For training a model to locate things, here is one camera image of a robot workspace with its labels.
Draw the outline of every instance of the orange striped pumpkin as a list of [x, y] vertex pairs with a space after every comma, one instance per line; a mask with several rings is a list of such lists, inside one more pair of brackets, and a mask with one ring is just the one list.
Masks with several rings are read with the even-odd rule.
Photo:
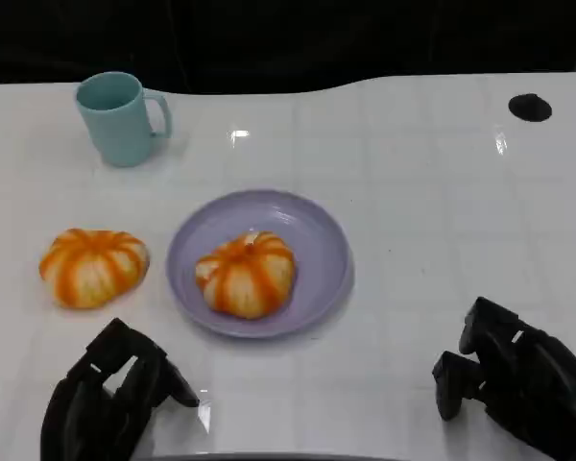
[[212, 309], [258, 319], [286, 301], [296, 264], [292, 250], [277, 235], [251, 232], [199, 259], [195, 272]]
[[70, 229], [54, 240], [38, 271], [58, 303], [90, 309], [137, 285], [148, 264], [145, 245], [127, 232]]

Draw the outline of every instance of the mug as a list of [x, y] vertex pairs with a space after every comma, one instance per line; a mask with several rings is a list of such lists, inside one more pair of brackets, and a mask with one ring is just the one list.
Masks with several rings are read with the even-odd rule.
[[[146, 99], [160, 105], [164, 133], [152, 130]], [[134, 75], [94, 75], [79, 85], [75, 100], [94, 147], [111, 165], [138, 165], [152, 153], [155, 139], [171, 136], [173, 122], [166, 100], [159, 94], [145, 92]]]

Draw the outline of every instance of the white table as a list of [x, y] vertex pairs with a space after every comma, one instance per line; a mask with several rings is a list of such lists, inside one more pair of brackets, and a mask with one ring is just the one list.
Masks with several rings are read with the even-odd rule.
[[[477, 295], [576, 353], [576, 74], [168, 95], [174, 138], [153, 160], [123, 170], [101, 163], [74, 88], [0, 85], [0, 461], [38, 459], [53, 386], [115, 316], [168, 351], [205, 400], [198, 416], [164, 407], [141, 456], [545, 459], [477, 402], [443, 424], [431, 368], [443, 350], [457, 350]], [[550, 120], [530, 124], [508, 112], [509, 99], [525, 92], [551, 104]], [[197, 207], [263, 186], [326, 207], [347, 232], [357, 280], [348, 307], [318, 328], [235, 342], [183, 320], [164, 258]], [[144, 240], [152, 264], [143, 284], [97, 312], [53, 306], [37, 264], [70, 227]]]

